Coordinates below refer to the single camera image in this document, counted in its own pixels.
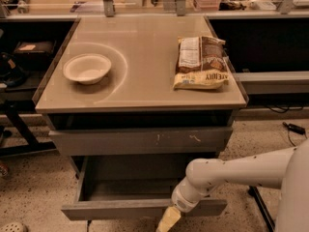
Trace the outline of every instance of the bowl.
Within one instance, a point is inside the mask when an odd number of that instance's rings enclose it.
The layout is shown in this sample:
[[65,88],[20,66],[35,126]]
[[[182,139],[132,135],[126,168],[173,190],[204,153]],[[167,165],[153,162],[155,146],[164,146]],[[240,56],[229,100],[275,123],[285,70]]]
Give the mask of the bowl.
[[89,85],[100,82],[111,69],[110,60],[100,54],[81,54],[64,65],[64,76],[71,81]]

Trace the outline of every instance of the floor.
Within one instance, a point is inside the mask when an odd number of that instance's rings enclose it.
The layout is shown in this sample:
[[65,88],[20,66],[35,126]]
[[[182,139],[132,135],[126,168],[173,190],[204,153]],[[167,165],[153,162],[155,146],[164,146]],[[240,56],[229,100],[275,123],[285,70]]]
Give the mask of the floor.
[[[290,132],[282,123],[293,123],[309,131],[309,109],[245,109],[233,125],[234,132],[221,159],[230,160],[292,147],[305,140],[304,135]],[[48,139],[48,127],[40,115],[24,115],[23,120],[39,141]],[[13,135],[3,147],[24,144],[5,117],[2,125]],[[70,221],[61,212],[71,204],[77,180],[67,158],[57,151],[1,158],[10,167],[10,175],[0,178],[0,227],[11,221],[27,225],[29,232],[154,232],[158,218]],[[271,215],[275,218],[279,190],[259,188]],[[226,184],[212,197],[223,198],[228,206],[218,217],[183,217],[171,232],[238,231],[267,232],[266,224],[248,187]]]

